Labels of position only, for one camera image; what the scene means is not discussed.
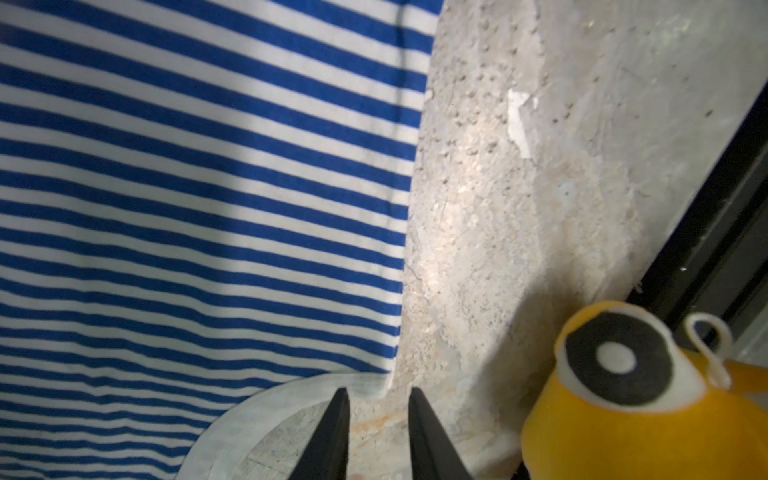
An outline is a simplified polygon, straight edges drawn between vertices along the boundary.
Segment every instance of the white circle design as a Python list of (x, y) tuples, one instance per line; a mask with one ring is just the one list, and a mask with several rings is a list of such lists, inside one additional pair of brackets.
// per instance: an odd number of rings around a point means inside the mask
[(620, 343), (605, 342), (598, 347), (598, 363), (608, 372), (623, 375), (634, 370), (637, 359), (634, 352)]

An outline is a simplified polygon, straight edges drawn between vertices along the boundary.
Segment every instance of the blue and white striped fabric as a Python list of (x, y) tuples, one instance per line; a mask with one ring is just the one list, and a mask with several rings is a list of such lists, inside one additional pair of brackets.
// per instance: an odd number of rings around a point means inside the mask
[(0, 3), (0, 478), (171, 480), (264, 389), (383, 394), (441, 4)]

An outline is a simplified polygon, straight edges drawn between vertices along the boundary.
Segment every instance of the blue stripe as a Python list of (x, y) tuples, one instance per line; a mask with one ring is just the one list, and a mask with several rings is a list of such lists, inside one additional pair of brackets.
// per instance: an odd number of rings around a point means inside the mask
[[(67, 265), (65, 263), (49, 262), (44, 260), (36, 260), (29, 257), (8, 255), (7, 253), (0, 253), (0, 264), (19, 270), (39, 273), (41, 275), (62, 276), (67, 277), (68, 279), (77, 279), (83, 281), (99, 280), (115, 283), (117, 285), (136, 286), (144, 290), (155, 292), (183, 295), (187, 298), (196, 299), (211, 306), (244, 308), (261, 312), (275, 313), (277, 315), (293, 316), (296, 318), (314, 319), (321, 322), (332, 323), (334, 325), (361, 326), (384, 333), (390, 333), (395, 329), (395, 327), (386, 325), (385, 323), (379, 323), (375, 320), (367, 319), (361, 316), (336, 313), (329, 310), (322, 310), (308, 306), (292, 305), (289, 303), (275, 302), (272, 300), (253, 298), (248, 296), (219, 295), (215, 293), (209, 293), (194, 286), (184, 285), (182, 283), (174, 283), (166, 280), (147, 278), (129, 273), (113, 272), (111, 270), (77, 267)], [(220, 319), (220, 323), (225, 322), (226, 320)]]
[(233, 144), (265, 151), (325, 170), (337, 171), (342, 174), (370, 180), (392, 188), (403, 189), (405, 185), (409, 185), (409, 177), (405, 175), (372, 167), (348, 158), (311, 150), (276, 138), (267, 137), (266, 135), (244, 130), (243, 128), (158, 107), (157, 105), (134, 100), (133, 98), (106, 90), (86, 87), (82, 84), (75, 84), (70, 81), (59, 80), (9, 66), (0, 66), (0, 81), (27, 90), (40, 91), (86, 104), (99, 105), (103, 108), (124, 112), (147, 121), (167, 124), (181, 130), (206, 137), (218, 138)]
[[(13, 293), (19, 293), (19, 294), (29, 293), (31, 295), (35, 295), (37, 293), (37, 296), (33, 296), (32, 298), (41, 298), (41, 297), (49, 298), (54, 293), (50, 291), (48, 292), (44, 291), (43, 293), (41, 293), (38, 290), (40, 289), (50, 290), (50, 289), (43, 289), (42, 287), (26, 286), (23, 283), (12, 282), (11, 280), (0, 279), (0, 287), (2, 287), (4, 290), (12, 291)], [(311, 349), (306, 347), (287, 346), (287, 345), (283, 345), (282, 343), (268, 342), (266, 340), (258, 340), (258, 339), (248, 339), (248, 338), (245, 338), (245, 339), (213, 338), (211, 339), (204, 336), (199, 336), (196, 333), (189, 332), (188, 330), (173, 327), (173, 326), (155, 325), (152, 323), (142, 323), (136, 320), (125, 319), (125, 318), (116, 317), (116, 316), (104, 316), (104, 315), (97, 315), (93, 313), (80, 313), (80, 312), (73, 312), (73, 311), (30, 310), (30, 309), (23, 309), (23, 308), (18, 308), (14, 306), (6, 306), (1, 303), (0, 303), (0, 313), (4, 316), (19, 318), (19, 319), (58, 320), (58, 321), (65, 321), (65, 322), (81, 323), (89, 326), (125, 329), (125, 330), (129, 330), (136, 333), (143, 333), (146, 335), (179, 339), (184, 342), (193, 343), (194, 345), (202, 346), (208, 349), (264, 350), (267, 352), (275, 352), (281, 355), (293, 356), (297, 358), (328, 360), (330, 362), (336, 362), (336, 363), (339, 363), (340, 365), (345, 365), (350, 368), (359, 370), (361, 372), (379, 372), (379, 373), (385, 372), (384, 370), (381, 370), (378, 367), (372, 366), (367, 362), (363, 362), (362, 360), (356, 359), (355, 357), (343, 355), (341, 353), (327, 352), (325, 350)], [(347, 345), (349, 344), (354, 345), (356, 343), (363, 344), (364, 346), (368, 346), (369, 349), (374, 349), (376, 351), (385, 350), (388, 354), (392, 355), (392, 357), (385, 357), (385, 358), (393, 358), (395, 353), (394, 349), (390, 346), (386, 346), (386, 345), (374, 342), (372, 340), (360, 339), (358, 337), (350, 336), (350, 335), (341, 335), (338, 333), (327, 333), (319, 330), (303, 329), (298, 327), (275, 326), (275, 325), (270, 325), (269, 323), (249, 321), (246, 319), (229, 319), (229, 318), (214, 319), (213, 317), (207, 317), (207, 319), (209, 324), (213, 323), (213, 325), (206, 325), (206, 326), (209, 326), (210, 328), (254, 329), (253, 327), (255, 323), (257, 327), (261, 327), (260, 328), (261, 331), (266, 330), (275, 334), (281, 334), (286, 330), (288, 330), (288, 332), (285, 332), (285, 333), (293, 333), (292, 335), (293, 337), (310, 338), (310, 339), (325, 340), (325, 341), (327, 341), (328, 340), (327, 337), (329, 337), (329, 339), (334, 339), (337, 343), (344, 343)], [(199, 392), (194, 392), (193, 395), (199, 396)], [(237, 402), (237, 399), (228, 399), (227, 401)]]
[[(97, 397), (88, 395), (87, 393), (74, 392), (70, 390), (44, 389), (41, 387), (0, 382), (0, 397), (12, 393), (17, 395), (35, 396), (41, 399), (59, 399), (68, 400), (71, 402), (86, 402), (102, 406), (111, 405), (112, 403), (115, 403), (121, 399), (119, 396)], [(188, 419), (187, 417), (183, 417), (181, 415), (149, 415), (145, 413), (127, 411), (113, 411), (108, 413), (92, 411), (89, 412), (91, 412), (93, 418), (101, 418), (105, 420), (132, 419), (136, 420), (137, 422), (163, 423), (168, 425), (189, 425), (199, 429), (205, 429), (208, 427), (208, 425), (210, 425), (210, 422), (206, 422), (204, 420)]]
[(294, 177), (293, 175), (259, 167), (258, 165), (251, 165), (221, 155), (193, 150), (180, 145), (105, 127), (104, 125), (65, 117), (64, 115), (0, 103), (0, 119), (10, 123), (51, 128), (82, 137), (93, 138), (94, 140), (119, 147), (171, 158), (182, 163), (179, 165), (180, 168), (183, 168), (183, 164), (210, 168), (211, 170), (218, 170), (226, 174), (272, 184), (276, 187), (298, 190), (341, 204), (353, 205), (354, 207), (385, 214), (399, 220), (408, 219), (408, 207), (406, 205), (392, 204), (386, 200), (370, 197), (354, 190), (331, 187), (320, 182)]
[(79, 478), (134, 478), (135, 480), (162, 480), (159, 477), (150, 475), (148, 473), (133, 473), (133, 472), (77, 472), (74, 470), (44, 470), (43, 468), (28, 467), (19, 463), (0, 463), (1, 470), (30, 470), (32, 472), (38, 472), (43, 475), (44, 478), (67, 478), (67, 477), (79, 477)]
[(201, 240), (196, 237), (189, 237), (188, 235), (184, 235), (182, 233), (139, 227), (112, 219), (91, 217), (57, 207), (49, 207), (47, 205), (18, 204), (16, 202), (0, 199), (0, 211), (7, 215), (38, 218), (70, 224), (89, 230), (116, 233), (147, 242), (162, 243), (180, 248), (189, 248), (191, 250), (196, 250), (198, 252), (214, 257), (262, 263), (264, 265), (271, 265), (286, 270), (327, 276), (329, 278), (342, 280), (345, 282), (374, 286), (389, 292), (402, 293), (402, 283), (396, 282), (395, 280), (387, 280), (380, 276), (375, 276), (368, 273), (355, 272), (353, 270), (347, 270), (341, 267), (312, 262), (309, 260), (295, 259), (272, 252), (210, 242), (208, 240)]
[(54, 456), (54, 455), (41, 455), (38, 453), (20, 453), (12, 452), (10, 450), (0, 450), (0, 455), (8, 456), (11, 458), (17, 458), (19, 460), (26, 460), (28, 462), (48, 462), (48, 463), (64, 463), (64, 464), (102, 464), (102, 465), (152, 465), (158, 470), (163, 472), (175, 473), (178, 472), (181, 465), (170, 466), (163, 462), (159, 462), (154, 458), (144, 457), (127, 457), (127, 458), (106, 458), (97, 457), (93, 455), (83, 456)]
[(426, 10), (427, 12), (433, 14), (433, 15), (440, 15), (440, 9), (442, 8), (443, 0), (385, 0), (388, 3), (393, 3), (395, 5), (411, 5), (414, 7), (419, 7), (422, 10)]
[(397, 233), (387, 230), (386, 228), (376, 227), (340, 215), (329, 214), (320, 210), (301, 207), (256, 194), (246, 194), (238, 190), (232, 190), (230, 188), (198, 180), (190, 180), (156, 170), (134, 167), (130, 164), (65, 150), (64, 148), (4, 140), (0, 138), (0, 153), (81, 168), (83, 170), (89, 170), (110, 177), (122, 178), (130, 182), (152, 185), (154, 187), (173, 190), (195, 197), (208, 198), (224, 204), (239, 205), (241, 207), (261, 210), (274, 215), (291, 217), (297, 220), (322, 225), (336, 230), (344, 230), (384, 242), (387, 242), (388, 240), (388, 243), (404, 241), (405, 237), (403, 233)]
[(208, 266), (199, 265), (188, 260), (177, 260), (173, 258), (159, 257), (149, 253), (141, 253), (124, 247), (113, 245), (102, 245), (99, 243), (85, 243), (79, 240), (72, 240), (67, 237), (59, 237), (47, 233), (30, 233), (22, 230), (10, 230), (0, 227), (0, 240), (8, 240), (24, 245), (37, 245), (39, 247), (55, 248), (66, 250), (89, 257), (115, 258), (126, 260), (132, 263), (152, 266), (174, 272), (183, 272), (203, 278), (211, 282), (224, 283), (228, 285), (248, 285), (260, 286), (271, 290), (278, 290), (289, 293), (296, 293), (304, 296), (313, 296), (332, 300), (347, 305), (357, 305), (369, 308), (372, 311), (384, 313), (386, 315), (397, 316), (401, 313), (402, 307), (399, 304), (384, 303), (364, 296), (350, 295), (338, 290), (321, 288), (318, 286), (306, 285), (305, 283), (288, 282), (285, 280), (276, 280), (268, 276), (256, 275), (254, 273), (229, 272), (225, 270), (216, 270)]
[[(140, 343), (131, 342), (126, 339), (99, 339), (86, 335), (81, 335), (76, 332), (59, 332), (59, 331), (47, 331), (38, 329), (9, 329), (0, 327), (0, 333), (7, 338), (19, 338), (19, 339), (38, 339), (48, 340), (52, 342), (72, 342), (82, 346), (86, 346), (92, 349), (124, 349), (130, 352), (138, 353), (152, 359), (161, 359), (167, 361), (176, 361), (179, 363), (188, 363), (191, 365), (199, 366), (206, 370), (222, 370), (227, 372), (239, 372), (243, 369), (262, 369), (271, 372), (282, 373), (284, 375), (298, 375), (298, 376), (315, 376), (327, 373), (321, 369), (311, 369), (308, 367), (297, 366), (284, 366), (274, 362), (268, 362), (266, 360), (248, 359), (248, 360), (214, 360), (194, 355), (192, 353), (179, 352), (178, 350), (165, 349), (160, 347), (151, 347), (141, 345)], [(212, 386), (220, 386), (223, 388), (243, 388), (248, 386), (261, 387), (265, 383), (274, 383), (269, 380), (260, 379), (257, 377), (248, 377), (246, 379), (229, 380), (229, 379), (207, 379), (204, 377), (196, 377), (191, 375), (181, 375), (185, 381), (186, 378), (193, 379), (193, 382), (198, 384), (208, 384)]]
[(95, 443), (88, 440), (48, 440), (39, 437), (12, 437), (0, 435), (0, 442), (12, 445), (30, 445), (50, 449), (91, 449), (100, 452), (119, 452), (126, 449), (151, 450), (167, 457), (186, 455), (190, 447), (163, 447), (154, 443), (120, 442), (120, 443)]
[(245, 220), (235, 220), (233, 218), (209, 214), (192, 208), (177, 207), (153, 200), (146, 200), (144, 198), (115, 194), (106, 190), (86, 187), (85, 185), (76, 184), (75, 182), (70, 182), (68, 180), (61, 180), (53, 177), (40, 177), (38, 175), (18, 174), (0, 170), (0, 184), (8, 187), (51, 192), (78, 198), (87, 202), (109, 205), (122, 210), (171, 218), (185, 223), (219, 230), (222, 233), (231, 232), (246, 235), (248, 237), (274, 240), (276, 242), (287, 243), (297, 247), (333, 253), (335, 255), (362, 260), (369, 263), (376, 263), (393, 269), (401, 270), (403, 266), (402, 259), (389, 257), (374, 250), (367, 250), (346, 243), (311, 237), (310, 235), (292, 232), (278, 227), (260, 225)]
[[(84, 425), (52, 425), (48, 423), (36, 423), (36, 422), (18, 422), (16, 420), (0, 419), (0, 428), (4, 429), (23, 429), (34, 430), (38, 432), (83, 432), (91, 435), (98, 435), (104, 437), (111, 437), (117, 435), (136, 435), (139, 437), (144, 436), (157, 436), (161, 438), (176, 438), (178, 433), (166, 433), (166, 432), (149, 432), (146, 430), (132, 429), (131, 427), (117, 427), (116, 429), (98, 429), (95, 427), (87, 427)], [(190, 435), (191, 438), (186, 439), (193, 442), (197, 435), (191, 433), (184, 433), (181, 435)]]
[[(18, 3), (26, 6), (27, 0), (3, 0), (8, 3)], [(46, 8), (50, 2), (43, 4)], [(374, 117), (383, 118), (395, 123), (418, 127), (421, 119), (421, 112), (406, 107), (389, 104), (375, 98), (356, 94), (342, 88), (334, 87), (322, 83), (311, 77), (305, 77), (277, 66), (258, 61), (245, 55), (237, 54), (233, 51), (215, 47), (211, 44), (189, 38), (187, 36), (174, 34), (170, 31), (155, 28), (140, 22), (133, 22), (126, 18), (118, 17), (124, 27), (114, 33), (118, 33), (126, 38), (133, 38), (136, 41), (153, 45), (164, 50), (173, 51), (178, 54), (196, 58), (206, 63), (217, 65), (230, 71), (257, 78), (267, 83), (275, 84), (283, 88), (288, 88), (299, 93), (309, 95), (329, 101), (344, 108), (369, 114)], [(117, 22), (110, 26), (115, 28)]]
[(432, 53), (433, 38), (402, 26), (388, 25), (357, 12), (321, 2), (320, 0), (272, 0), (298, 12), (306, 13), (325, 23), (365, 35), (398, 48)]
[[(410, 125), (412, 127), (419, 126), (419, 121), (421, 119), (420, 111), (356, 94), (344, 90), (343, 88), (323, 83), (314, 78), (306, 77), (290, 70), (213, 46), (203, 41), (198, 41), (186, 35), (174, 34), (170, 31), (135, 22), (125, 17), (97, 10), (93, 7), (75, 4), (74, 2), (46, 2), (45, 0), (36, 0), (34, 2), (31, 0), (2, 1), (17, 3), (25, 7), (31, 6), (41, 12), (50, 12), (54, 15), (61, 16), (62, 18), (70, 18), (77, 22), (85, 23), (86, 25), (93, 25), (96, 28), (110, 31), (125, 38), (131, 38), (164, 50), (196, 58), (197, 60), (217, 65), (226, 68), (227, 70), (236, 71), (252, 78), (258, 78), (259, 80), (280, 87), (289, 88), (290, 90), (298, 91), (321, 100), (330, 101), (345, 108), (351, 108), (352, 110), (384, 118), (385, 120)], [(221, 9), (225, 12), (230, 12), (225, 8)], [(102, 18), (109, 18), (109, 22), (102, 22)], [(208, 23), (216, 21), (212, 18), (203, 18), (203, 20)], [(307, 52), (303, 51), (300, 52), (302, 55), (305, 55), (306, 53)], [(341, 69), (349, 70), (346, 68), (347, 66), (351, 65), (342, 65)], [(416, 90), (424, 91), (426, 86), (425, 78), (418, 78), (418, 76), (424, 76), (412, 72), (409, 73), (411, 78), (415, 80), (415, 84), (422, 85), (422, 88), (416, 88)], [(395, 84), (394, 86), (401, 88), (404, 85)]]
[[(25, 310), (25, 309), (17, 309), (12, 306), (3, 306), (3, 305), (0, 305), (0, 309), (2, 309), (0, 310), (0, 312), (2, 312), (0, 313), (0, 315), (12, 316), (13, 318), (36, 319), (36, 320), (55, 320), (56, 319), (61, 321), (73, 321), (72, 312), (63, 312), (65, 315), (58, 316), (57, 314), (59, 314), (60, 312), (50, 312), (45, 310)], [(20, 313), (20, 314), (6, 315), (6, 313), (8, 313), (9, 311), (13, 311), (14, 313)], [(35, 316), (36, 312), (44, 313), (45, 318), (38, 318), (37, 316)], [(66, 356), (67, 354), (64, 354), (64, 353), (55, 354), (53, 355), (53, 357), (55, 357), (54, 359), (48, 359), (47, 355), (49, 353), (45, 351), (33, 350), (33, 349), (16, 349), (16, 348), (6, 350), (6, 348), (8, 347), (3, 347), (2, 355), (18, 357), (19, 358), (18, 362), (23, 362), (22, 361), (22, 358), (23, 358), (23, 359), (48, 360), (49, 362), (52, 362), (52, 363), (78, 363), (78, 362), (70, 361), (71, 359), (69, 359)], [(25, 368), (25, 367), (5, 366), (5, 368)], [(186, 396), (186, 397), (191, 397), (193, 399), (207, 400), (208, 402), (220, 403), (222, 405), (221, 408), (224, 410), (248, 398), (248, 396), (238, 396), (238, 397), (221, 396), (213, 393), (200, 392), (198, 390), (187, 389), (187, 388), (179, 387), (176, 385), (166, 385), (163, 383), (148, 382), (144, 380), (120, 380), (110, 376), (88, 376), (82, 373), (64, 374), (59, 372), (47, 372), (47, 371), (46, 373), (50, 373), (52, 376), (58, 376), (58, 377), (52, 377), (53, 379), (65, 377), (70, 379), (69, 381), (82, 382), (94, 388), (108, 386), (116, 389), (152, 390), (155, 392), (170, 393), (171, 395), (176, 395), (176, 396)]]
[(6, 475), (5, 473), (0, 473), (0, 478), (3, 480), (29, 480), (30, 478), (43, 478), (42, 475), (25, 475), (25, 476), (19, 476), (19, 475)]
[[(389, 67), (219, 5), (201, 0), (148, 1), (397, 88), (408, 88), (420, 92), (426, 90), (425, 74), (404, 68)], [(99, 24), (108, 25), (108, 20), (100, 21)]]
[[(416, 154), (415, 145), (402, 143), (368, 131), (357, 130), (352, 127), (337, 124), (333, 121), (314, 117), (301, 111), (295, 111), (259, 98), (185, 77), (173, 73), (172, 71), (151, 67), (146, 64), (118, 57), (117, 55), (110, 55), (99, 50), (55, 40), (51, 37), (45, 37), (18, 28), (10, 27), (8, 28), (8, 31), (4, 33), (7, 37), (4, 38), (4, 41), (9, 45), (14, 45), (25, 50), (34, 50), (38, 53), (44, 52), (47, 56), (62, 58), (69, 61), (77, 60), (76, 63), (80, 65), (111, 71), (124, 77), (133, 78), (145, 84), (152, 84), (159, 88), (177, 91), (184, 95), (220, 104), (224, 107), (233, 108), (234, 110), (255, 114), (259, 117), (268, 118), (290, 127), (299, 128), (303, 131), (313, 132), (328, 138), (335, 138), (348, 144), (359, 145), (368, 150), (378, 151), (405, 160), (413, 161)], [(94, 90), (98, 95), (95, 96), (93, 100), (89, 101), (89, 103), (96, 103), (98, 100), (104, 101), (104, 99), (106, 99), (106, 102), (110, 104), (108, 101), (109, 94), (105, 93), (106, 91), (97, 88), (94, 88)], [(132, 111), (134, 114), (140, 114), (144, 110), (147, 110), (143, 105), (149, 104), (145, 104), (143, 101), (138, 102), (137, 108), (131, 109), (130, 105), (126, 105), (125, 111)], [(166, 119), (169, 115), (162, 114), (162, 110), (160, 110), (160, 112), (161, 114), (157, 114), (156, 121), (167, 123)], [(148, 111), (145, 115), (152, 115), (152, 111)]]
[[(24, 376), (33, 379), (56, 380), (62, 382), (86, 382), (89, 378), (85, 375), (74, 373), (48, 372), (46, 370), (31, 369), (24, 366), (0, 365), (0, 373), (4, 375)], [(78, 388), (78, 385), (72, 385), (71, 388)], [(128, 403), (140, 406), (165, 407), (169, 409), (184, 410), (186, 412), (199, 413), (201, 415), (219, 416), (227, 409), (205, 409), (203, 407), (191, 405), (185, 402), (173, 402), (166, 399), (145, 399), (141, 397), (120, 396), (120, 395), (99, 395), (93, 396), (83, 392), (77, 392), (70, 389), (51, 389), (51, 394), (45, 398), (50, 399), (69, 399), (82, 402), (96, 403), (98, 405), (108, 405), (110, 403)]]
[[(20, 348), (9, 347), (9, 346), (3, 346), (2, 352), (3, 352), (3, 355), (17, 356), (19, 358), (44, 360), (48, 362), (58, 362), (61, 364), (70, 363), (72, 365), (83, 365), (93, 369), (98, 369), (101, 367), (109, 367), (112, 369), (121, 370), (123, 372), (143, 373), (145, 375), (154, 376), (157, 378), (170, 379), (170, 380), (193, 383), (193, 384), (204, 385), (204, 386), (218, 386), (218, 385), (213, 385), (209, 379), (199, 379), (197, 377), (192, 377), (189, 375), (175, 374), (172, 372), (164, 372), (163, 370), (151, 369), (151, 368), (139, 365), (137, 363), (128, 362), (127, 360), (109, 359), (109, 358), (91, 358), (89, 356), (78, 355), (76, 353), (54, 352), (54, 351), (36, 350), (36, 349), (20, 349)], [(256, 388), (256, 389), (268, 389), (270, 387), (279, 385), (279, 383), (270, 382), (269, 380), (264, 380), (264, 379), (254, 379), (254, 380), (255, 382), (252, 382), (249, 385), (245, 385), (245, 387)], [(241, 385), (241, 382), (239, 382), (235, 386), (225, 386), (224, 388), (237, 389), (237, 388), (243, 388), (243, 387), (244, 386)], [(230, 397), (230, 396), (222, 396), (222, 395), (217, 395), (215, 393), (208, 393), (208, 392), (196, 392), (195, 396), (201, 399), (209, 400), (211, 402), (222, 402), (222, 401), (233, 400), (233, 403), (241, 402), (245, 400), (245, 398), (247, 398), (247, 396)], [(189, 437), (186, 437), (186, 436), (181, 436), (181, 437), (176, 436), (176, 434), (172, 434), (172, 435), (169, 434), (167, 436), (170, 436), (171, 438), (175, 438), (175, 439), (190, 439)]]
[(37, 407), (21, 403), (9, 402), (3, 398), (6, 393), (18, 393), (22, 395), (38, 396), (45, 398), (45, 389), (35, 389), (33, 387), (18, 387), (0, 383), (0, 409), (8, 410), (9, 412), (31, 413), (33, 415), (46, 415), (53, 417), (67, 417), (76, 419), (93, 419), (93, 420), (134, 420), (136, 422), (154, 423), (163, 425), (189, 425), (198, 429), (205, 429), (210, 424), (209, 422), (202, 422), (199, 420), (185, 419), (179, 416), (173, 415), (145, 415), (133, 412), (109, 412), (100, 413), (93, 412), (91, 410), (79, 410), (79, 409), (57, 409), (51, 406)]
[[(19, 339), (50, 340), (53, 342), (73, 342), (73, 343), (78, 343), (82, 346), (86, 346), (93, 349), (125, 348), (125, 349), (131, 349), (131, 351), (134, 351), (136, 353), (141, 353), (144, 350), (155, 350), (151, 352), (154, 354), (154, 358), (161, 358), (161, 359), (167, 358), (166, 356), (163, 356), (163, 354), (165, 355), (169, 354), (168, 349), (150, 349), (148, 347), (138, 345), (133, 342), (128, 342), (127, 340), (95, 339), (90, 336), (80, 335), (79, 333), (72, 333), (72, 332), (46, 332), (44, 330), (35, 330), (35, 329), (0, 328), (0, 336), (5, 336), (7, 338), (19, 338)], [(48, 359), (48, 355), (43, 356), (42, 359)], [(225, 388), (225, 389), (242, 389), (246, 387), (256, 387), (256, 388), (265, 389), (271, 386), (279, 385), (279, 383), (277, 382), (271, 382), (270, 380), (261, 379), (257, 377), (250, 377), (250, 378), (241, 379), (241, 380), (206, 379), (203, 377), (197, 377), (197, 376), (187, 375), (183, 373), (166, 372), (163, 370), (151, 369), (148, 367), (143, 367), (138, 364), (133, 364), (132, 362), (125, 362), (117, 359), (110, 359), (107, 357), (102, 357), (99, 360), (102, 366), (114, 366), (115, 368), (123, 369), (128, 372), (135, 371), (140, 373), (146, 373), (148, 375), (153, 375), (158, 378), (178, 380), (181, 382), (193, 383), (197, 385), (216, 386), (216, 387)], [(268, 362), (255, 361), (253, 363), (259, 364), (259, 363), (268, 363)], [(276, 367), (277, 369), (282, 369), (282, 370), (286, 370), (290, 368), (285, 366), (276, 366)], [(322, 373), (326, 373), (318, 369), (305, 369), (305, 370), (314, 371), (312, 375), (308, 375), (308, 376), (314, 376), (314, 375), (320, 375)]]

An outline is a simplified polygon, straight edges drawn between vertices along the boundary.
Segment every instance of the concrete surface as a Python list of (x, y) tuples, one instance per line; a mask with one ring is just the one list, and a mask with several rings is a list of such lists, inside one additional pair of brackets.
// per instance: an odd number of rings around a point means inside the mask
[[(410, 478), (414, 385), (478, 480), (511, 476), (560, 325), (642, 287), (768, 78), (765, 25), (761, 0), (447, 1), (395, 382), (353, 400), (350, 478)], [(236, 480), (287, 477), (324, 407), (286, 420)]]

